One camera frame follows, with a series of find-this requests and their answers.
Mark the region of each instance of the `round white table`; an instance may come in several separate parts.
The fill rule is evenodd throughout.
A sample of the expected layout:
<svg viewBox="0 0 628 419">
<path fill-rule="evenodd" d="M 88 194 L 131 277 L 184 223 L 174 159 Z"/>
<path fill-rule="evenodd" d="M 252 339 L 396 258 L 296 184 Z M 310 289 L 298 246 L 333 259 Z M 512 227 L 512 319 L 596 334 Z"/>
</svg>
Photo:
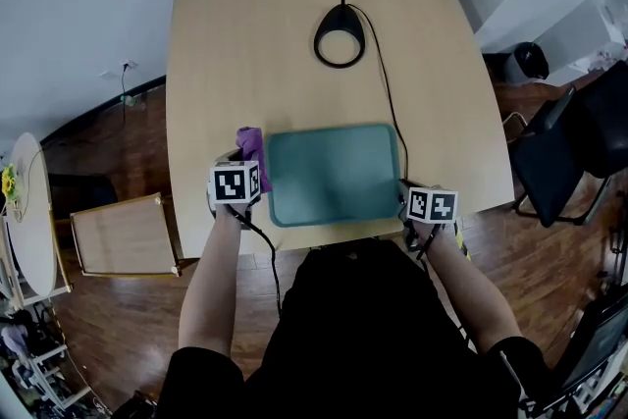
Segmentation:
<svg viewBox="0 0 628 419">
<path fill-rule="evenodd" d="M 29 132 L 11 154 L 20 211 L 7 205 L 9 235 L 20 269 L 30 287 L 49 295 L 57 282 L 57 253 L 51 219 L 50 187 L 41 145 Z"/>
</svg>

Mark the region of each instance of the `lamp base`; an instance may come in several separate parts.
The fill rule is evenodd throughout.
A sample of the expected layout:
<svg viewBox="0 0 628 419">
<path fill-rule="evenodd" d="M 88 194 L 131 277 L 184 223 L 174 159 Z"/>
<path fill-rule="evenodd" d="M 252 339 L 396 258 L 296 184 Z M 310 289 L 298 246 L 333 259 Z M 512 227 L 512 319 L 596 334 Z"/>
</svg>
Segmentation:
<svg viewBox="0 0 628 419">
<path fill-rule="evenodd" d="M 331 31 L 346 31 L 355 40 L 357 40 L 360 49 L 357 56 L 350 62 L 330 62 L 329 60 L 326 60 L 321 53 L 321 41 L 323 40 L 323 37 Z M 316 54 L 316 57 L 325 65 L 332 67 L 333 69 L 348 69 L 349 67 L 355 65 L 362 59 L 362 56 L 364 56 L 365 45 L 366 41 L 364 38 L 364 29 L 362 28 L 360 18 L 357 13 L 346 4 L 338 4 L 329 13 L 327 13 L 314 35 L 314 53 Z"/>
</svg>

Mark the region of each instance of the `sunflower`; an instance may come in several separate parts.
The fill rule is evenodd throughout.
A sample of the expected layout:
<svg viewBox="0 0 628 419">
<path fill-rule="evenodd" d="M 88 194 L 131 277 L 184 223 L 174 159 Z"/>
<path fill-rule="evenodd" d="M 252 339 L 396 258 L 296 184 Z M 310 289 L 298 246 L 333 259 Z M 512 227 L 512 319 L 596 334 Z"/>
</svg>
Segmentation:
<svg viewBox="0 0 628 419">
<path fill-rule="evenodd" d="M 16 188 L 16 176 L 13 170 L 13 165 L 10 164 L 2 171 L 2 193 L 10 200 L 14 197 Z"/>
</svg>

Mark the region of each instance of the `trash can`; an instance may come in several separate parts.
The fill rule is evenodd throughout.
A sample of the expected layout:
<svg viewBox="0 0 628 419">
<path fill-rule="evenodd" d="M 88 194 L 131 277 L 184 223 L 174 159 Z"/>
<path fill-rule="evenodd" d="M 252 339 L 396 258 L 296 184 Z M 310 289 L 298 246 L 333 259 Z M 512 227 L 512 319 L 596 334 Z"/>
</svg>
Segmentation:
<svg viewBox="0 0 628 419">
<path fill-rule="evenodd" d="M 543 50 L 534 42 L 522 42 L 515 47 L 503 65 L 503 76 L 509 84 L 520 85 L 550 74 Z"/>
</svg>

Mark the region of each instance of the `black shirt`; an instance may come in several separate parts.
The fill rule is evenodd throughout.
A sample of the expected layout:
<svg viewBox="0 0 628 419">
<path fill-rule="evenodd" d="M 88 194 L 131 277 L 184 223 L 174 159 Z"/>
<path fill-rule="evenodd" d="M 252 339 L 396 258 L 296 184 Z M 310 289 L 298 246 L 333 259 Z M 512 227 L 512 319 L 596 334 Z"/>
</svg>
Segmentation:
<svg viewBox="0 0 628 419">
<path fill-rule="evenodd" d="M 224 355 L 177 351 L 157 418 L 245 410 L 517 417 L 520 384 L 530 394 L 547 371 L 523 338 L 474 353 L 426 273 L 391 241 L 369 239 L 308 254 L 247 381 Z"/>
</svg>

